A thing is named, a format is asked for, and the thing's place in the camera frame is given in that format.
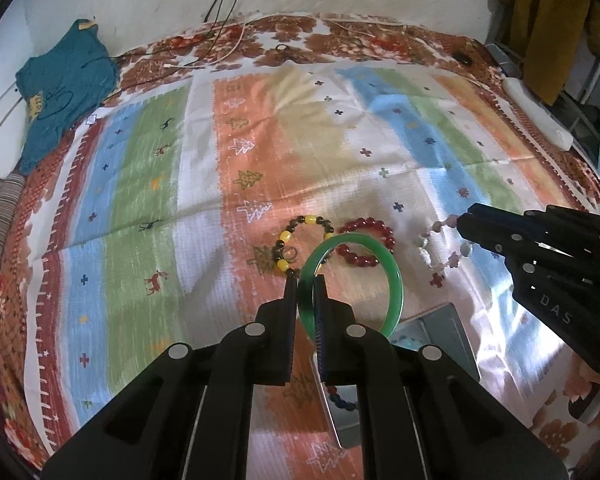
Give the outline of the green jade bangle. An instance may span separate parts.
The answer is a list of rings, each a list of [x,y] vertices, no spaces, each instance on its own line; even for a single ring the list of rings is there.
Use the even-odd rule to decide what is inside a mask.
[[[350,269],[342,264],[327,274],[336,280],[338,292],[348,299],[362,304],[380,294],[382,288],[388,289],[384,296],[388,300],[384,320],[379,331],[389,338],[402,318],[404,304],[404,285],[396,259],[377,238],[358,232],[344,233],[329,237],[311,252],[300,272],[298,281],[298,312],[301,324],[312,341],[316,341],[314,307],[312,304],[312,284],[318,274],[318,267],[326,255],[341,245],[361,246],[378,260],[375,270]]]

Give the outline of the white long object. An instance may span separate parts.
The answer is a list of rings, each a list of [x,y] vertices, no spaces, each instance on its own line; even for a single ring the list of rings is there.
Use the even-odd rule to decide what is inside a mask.
[[[506,94],[538,128],[544,138],[561,151],[570,151],[573,146],[573,136],[561,124],[550,116],[550,113],[533,99],[532,94],[524,83],[514,77],[505,77],[503,88]]]

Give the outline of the striped colourful cloth mat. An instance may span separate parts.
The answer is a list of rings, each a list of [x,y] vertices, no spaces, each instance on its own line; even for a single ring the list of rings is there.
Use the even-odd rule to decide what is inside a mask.
[[[596,178],[506,94],[414,64],[196,73],[99,110],[32,174],[24,394],[44,463],[169,344],[219,341],[300,268],[379,222],[406,318],[457,308],[482,384],[525,425],[562,388],[560,340],[513,300],[504,262],[446,225],[474,203],[600,212]],[[293,218],[307,216],[290,235]]]

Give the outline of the mustard hanging garment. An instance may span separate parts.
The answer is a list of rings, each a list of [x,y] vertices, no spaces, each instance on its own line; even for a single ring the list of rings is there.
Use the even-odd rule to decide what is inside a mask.
[[[600,61],[598,0],[496,0],[510,12],[505,44],[522,57],[522,81],[547,105],[569,78],[581,40]]]

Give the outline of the teal folded garment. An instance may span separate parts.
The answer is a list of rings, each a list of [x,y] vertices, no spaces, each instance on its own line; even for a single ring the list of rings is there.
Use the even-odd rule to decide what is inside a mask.
[[[100,107],[118,78],[97,24],[86,18],[76,20],[48,52],[29,58],[16,73],[28,112],[20,174],[30,174],[81,117]]]

